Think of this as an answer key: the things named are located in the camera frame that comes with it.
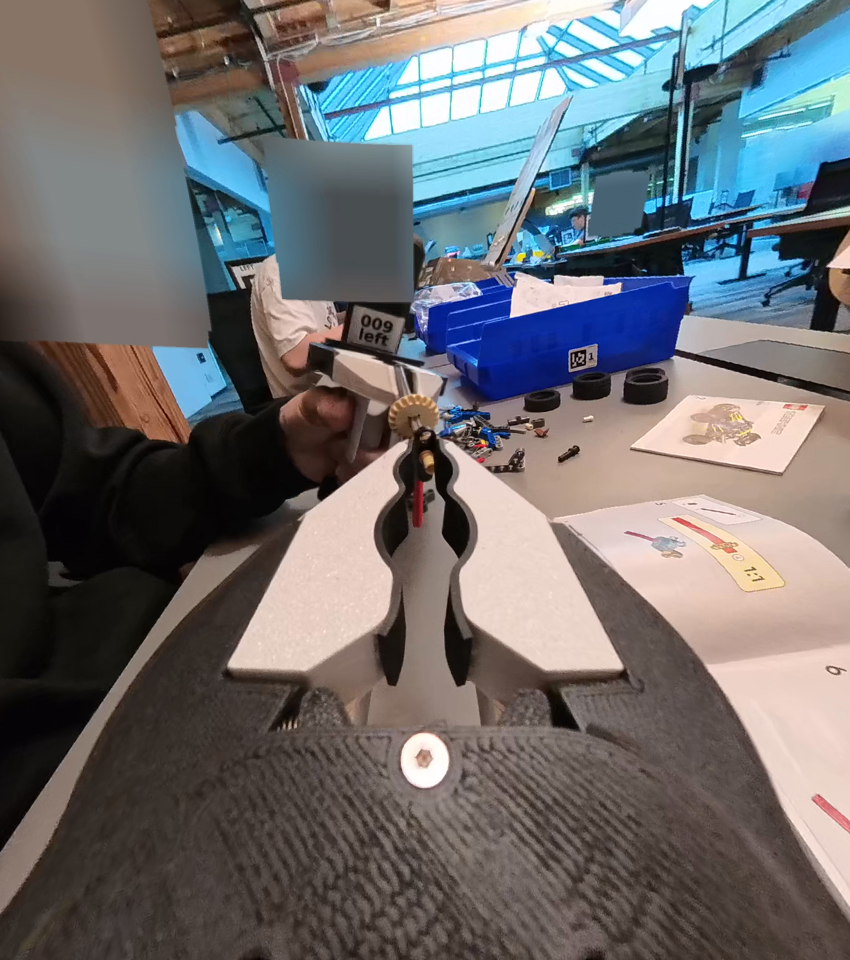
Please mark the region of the wooden post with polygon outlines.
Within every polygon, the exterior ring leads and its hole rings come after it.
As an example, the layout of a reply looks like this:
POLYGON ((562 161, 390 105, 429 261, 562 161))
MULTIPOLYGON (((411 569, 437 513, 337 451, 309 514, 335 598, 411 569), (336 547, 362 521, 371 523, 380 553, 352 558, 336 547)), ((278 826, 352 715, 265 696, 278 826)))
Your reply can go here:
POLYGON ((126 426, 155 440, 191 435, 153 349, 145 345, 30 343, 77 390, 96 426, 126 426))

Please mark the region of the lego gear axle assembly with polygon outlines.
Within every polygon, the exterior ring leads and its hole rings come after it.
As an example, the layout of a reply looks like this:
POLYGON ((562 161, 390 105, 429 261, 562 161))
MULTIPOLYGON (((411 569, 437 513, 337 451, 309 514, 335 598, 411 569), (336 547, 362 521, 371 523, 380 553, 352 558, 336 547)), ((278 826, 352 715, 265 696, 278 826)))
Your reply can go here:
POLYGON ((409 442, 411 467, 407 496, 411 524, 415 529, 423 525, 426 484, 435 474, 439 450, 438 423, 436 401, 423 394, 406 394, 396 399, 388 411, 391 431, 409 442))

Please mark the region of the person's black-clothed body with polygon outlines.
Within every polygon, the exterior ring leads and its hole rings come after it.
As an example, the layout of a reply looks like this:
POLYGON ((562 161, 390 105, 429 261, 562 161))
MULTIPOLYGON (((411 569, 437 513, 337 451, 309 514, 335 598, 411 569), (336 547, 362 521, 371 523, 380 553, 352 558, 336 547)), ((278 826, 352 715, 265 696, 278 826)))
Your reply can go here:
POLYGON ((0 342, 0 852, 167 606, 120 497, 185 445, 95 427, 31 347, 0 342))

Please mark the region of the white papers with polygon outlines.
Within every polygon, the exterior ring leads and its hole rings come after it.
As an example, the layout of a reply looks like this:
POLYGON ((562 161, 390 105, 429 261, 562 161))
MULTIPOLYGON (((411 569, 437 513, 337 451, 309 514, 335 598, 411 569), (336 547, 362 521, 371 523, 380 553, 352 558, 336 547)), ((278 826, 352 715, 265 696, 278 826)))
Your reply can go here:
POLYGON ((556 275, 551 282, 547 282, 522 273, 515 280, 509 317, 527 316, 612 296, 621 293, 622 286, 619 280, 606 283, 600 275, 556 275))

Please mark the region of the long desk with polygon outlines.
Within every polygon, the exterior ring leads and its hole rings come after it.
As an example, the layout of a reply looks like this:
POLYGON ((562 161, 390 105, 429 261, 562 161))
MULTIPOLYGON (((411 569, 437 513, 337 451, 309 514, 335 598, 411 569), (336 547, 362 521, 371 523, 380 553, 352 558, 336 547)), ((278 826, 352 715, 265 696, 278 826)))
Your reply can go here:
POLYGON ((629 279, 642 276, 681 276, 682 254, 687 246, 701 246, 719 234, 730 234, 736 242, 739 258, 739 281, 748 278, 749 258, 755 239, 787 234, 847 231, 850 228, 850 204, 813 213, 790 210, 756 211, 716 222, 688 226, 685 229, 659 231, 656 234, 631 236, 616 241, 577 248, 560 254, 555 261, 534 268, 540 277, 597 276, 607 279, 629 279))

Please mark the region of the pile of lego pieces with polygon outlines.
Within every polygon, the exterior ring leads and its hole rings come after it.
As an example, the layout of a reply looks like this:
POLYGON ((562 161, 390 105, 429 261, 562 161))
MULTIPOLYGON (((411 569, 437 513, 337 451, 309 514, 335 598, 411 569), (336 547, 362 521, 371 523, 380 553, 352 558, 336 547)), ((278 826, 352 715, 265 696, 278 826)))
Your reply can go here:
POLYGON ((494 453, 503 450, 506 440, 545 426, 544 418, 526 415, 512 417, 505 425, 497 426, 492 423, 491 413, 455 405, 439 410, 438 434, 484 464, 494 453))

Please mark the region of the tagged blue storage bin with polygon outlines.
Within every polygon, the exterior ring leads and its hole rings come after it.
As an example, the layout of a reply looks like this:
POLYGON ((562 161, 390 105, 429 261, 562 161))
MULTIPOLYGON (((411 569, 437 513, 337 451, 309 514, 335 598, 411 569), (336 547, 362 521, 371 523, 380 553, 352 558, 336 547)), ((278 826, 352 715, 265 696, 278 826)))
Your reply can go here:
POLYGON ((570 383, 579 374, 650 366, 674 354, 688 275, 638 276, 622 292, 527 316, 491 319, 446 348, 463 379, 490 400, 570 383))

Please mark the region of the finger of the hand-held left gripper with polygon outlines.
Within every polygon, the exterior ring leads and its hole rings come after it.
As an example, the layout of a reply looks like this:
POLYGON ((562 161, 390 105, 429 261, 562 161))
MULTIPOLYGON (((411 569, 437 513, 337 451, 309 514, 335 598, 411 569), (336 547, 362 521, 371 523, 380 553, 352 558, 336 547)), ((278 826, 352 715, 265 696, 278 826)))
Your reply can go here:
POLYGON ((371 402, 391 405, 416 395, 437 401, 445 378, 421 366, 351 350, 333 349, 330 379, 340 388, 371 402))

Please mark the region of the open instruction booklet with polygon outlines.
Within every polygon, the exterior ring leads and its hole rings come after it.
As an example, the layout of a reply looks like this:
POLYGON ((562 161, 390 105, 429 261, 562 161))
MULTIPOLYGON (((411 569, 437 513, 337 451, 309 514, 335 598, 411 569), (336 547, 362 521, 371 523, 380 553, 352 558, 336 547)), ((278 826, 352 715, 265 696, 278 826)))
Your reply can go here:
POLYGON ((704 494, 558 523, 709 669, 850 914, 850 569, 808 534, 704 494))

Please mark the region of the person's left hand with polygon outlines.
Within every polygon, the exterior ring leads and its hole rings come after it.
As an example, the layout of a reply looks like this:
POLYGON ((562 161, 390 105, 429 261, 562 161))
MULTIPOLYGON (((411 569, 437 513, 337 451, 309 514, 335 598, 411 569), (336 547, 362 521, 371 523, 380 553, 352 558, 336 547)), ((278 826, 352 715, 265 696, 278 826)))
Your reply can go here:
POLYGON ((375 462, 389 447, 383 435, 375 448, 359 448, 349 459, 349 436, 356 400, 344 389, 314 387, 288 400, 279 423, 287 455, 298 472, 320 483, 329 476, 343 484, 375 462))

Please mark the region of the person's left forearm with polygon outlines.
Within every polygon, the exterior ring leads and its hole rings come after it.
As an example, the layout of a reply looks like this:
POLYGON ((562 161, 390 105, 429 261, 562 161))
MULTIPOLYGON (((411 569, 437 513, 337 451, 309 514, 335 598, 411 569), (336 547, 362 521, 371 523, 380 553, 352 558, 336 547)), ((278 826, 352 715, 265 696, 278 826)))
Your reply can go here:
POLYGON ((123 567, 170 575, 227 529, 317 487, 332 469, 293 456, 289 407, 212 416, 182 444, 63 415, 38 511, 47 558, 79 580, 123 567))

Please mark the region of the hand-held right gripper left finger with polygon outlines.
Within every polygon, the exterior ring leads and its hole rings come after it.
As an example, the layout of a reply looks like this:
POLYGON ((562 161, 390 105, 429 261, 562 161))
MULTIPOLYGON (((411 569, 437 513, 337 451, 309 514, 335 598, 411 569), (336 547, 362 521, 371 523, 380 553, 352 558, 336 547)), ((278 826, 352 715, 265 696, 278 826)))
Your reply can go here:
POLYGON ((393 557, 407 538, 399 442, 301 518, 227 663, 230 677, 333 690, 345 703, 384 676, 378 638, 399 609, 393 557))

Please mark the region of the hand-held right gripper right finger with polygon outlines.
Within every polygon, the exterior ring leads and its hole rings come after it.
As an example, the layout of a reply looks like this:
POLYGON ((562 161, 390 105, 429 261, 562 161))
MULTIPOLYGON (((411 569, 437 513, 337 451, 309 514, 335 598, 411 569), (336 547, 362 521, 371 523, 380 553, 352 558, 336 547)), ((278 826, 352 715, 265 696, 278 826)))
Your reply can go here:
POLYGON ((546 515, 446 443, 435 486, 443 539, 455 554, 443 627, 454 682, 507 702, 521 690, 624 678, 546 515))

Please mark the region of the dark grey panel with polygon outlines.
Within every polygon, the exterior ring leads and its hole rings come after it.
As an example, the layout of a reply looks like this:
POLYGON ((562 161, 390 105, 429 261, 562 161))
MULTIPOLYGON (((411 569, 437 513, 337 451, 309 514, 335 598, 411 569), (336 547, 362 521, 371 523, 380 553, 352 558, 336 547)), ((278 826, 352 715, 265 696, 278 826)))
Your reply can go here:
POLYGON ((824 347, 758 340, 681 356, 708 366, 810 390, 850 402, 850 353, 824 347))

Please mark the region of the black chair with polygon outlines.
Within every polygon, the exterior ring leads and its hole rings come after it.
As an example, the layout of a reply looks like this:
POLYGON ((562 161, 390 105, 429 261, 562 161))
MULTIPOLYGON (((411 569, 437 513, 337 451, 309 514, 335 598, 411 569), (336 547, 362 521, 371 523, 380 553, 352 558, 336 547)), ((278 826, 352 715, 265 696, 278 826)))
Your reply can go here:
POLYGON ((243 410, 258 414, 273 397, 251 317, 250 292, 207 294, 211 328, 209 343, 234 384, 243 410))

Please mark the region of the black monitor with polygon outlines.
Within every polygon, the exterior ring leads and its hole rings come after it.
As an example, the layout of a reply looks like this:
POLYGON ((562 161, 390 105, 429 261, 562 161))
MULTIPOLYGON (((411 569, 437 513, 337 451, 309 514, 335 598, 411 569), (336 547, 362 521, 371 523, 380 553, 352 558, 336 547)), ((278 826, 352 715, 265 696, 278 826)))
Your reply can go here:
POLYGON ((819 165, 804 215, 850 206, 850 157, 819 165))

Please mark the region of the small closed instruction booklet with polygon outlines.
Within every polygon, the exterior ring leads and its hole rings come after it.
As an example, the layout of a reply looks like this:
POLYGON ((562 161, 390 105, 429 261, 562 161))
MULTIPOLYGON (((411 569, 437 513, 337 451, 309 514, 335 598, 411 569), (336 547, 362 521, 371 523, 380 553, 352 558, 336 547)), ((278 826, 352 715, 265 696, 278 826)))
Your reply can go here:
POLYGON ((823 412, 818 404, 689 395, 630 449, 781 475, 823 412))

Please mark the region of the leaning cardboard sheet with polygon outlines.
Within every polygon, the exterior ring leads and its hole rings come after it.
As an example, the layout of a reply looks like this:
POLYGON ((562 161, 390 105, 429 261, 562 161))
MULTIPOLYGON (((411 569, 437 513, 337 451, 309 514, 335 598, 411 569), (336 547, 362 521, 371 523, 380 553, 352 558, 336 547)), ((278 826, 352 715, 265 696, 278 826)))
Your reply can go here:
POLYGON ((566 96, 539 127, 527 159, 509 195, 503 218, 496 228, 485 257, 481 261, 483 266, 497 269, 502 266, 509 254, 518 228, 524 221, 530 205, 535 180, 547 153, 551 150, 553 140, 572 100, 571 95, 566 96))

